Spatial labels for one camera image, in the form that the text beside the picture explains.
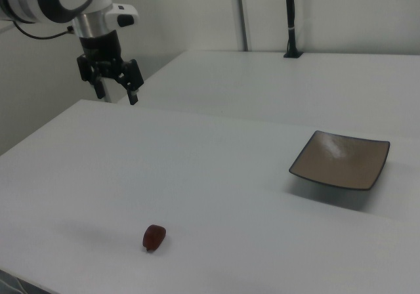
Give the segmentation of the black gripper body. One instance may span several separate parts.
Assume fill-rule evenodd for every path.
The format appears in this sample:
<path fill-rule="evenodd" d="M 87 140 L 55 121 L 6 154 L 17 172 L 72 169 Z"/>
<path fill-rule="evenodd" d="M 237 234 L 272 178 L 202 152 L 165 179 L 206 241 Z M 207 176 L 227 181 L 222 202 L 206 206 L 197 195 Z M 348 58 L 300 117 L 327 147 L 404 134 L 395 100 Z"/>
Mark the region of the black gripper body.
<path fill-rule="evenodd" d="M 102 78 L 117 81 L 124 89 L 137 90 L 144 80 L 136 60 L 125 61 L 116 31 L 100 37 L 80 38 L 83 54 L 77 58 L 81 79 L 97 88 Z"/>

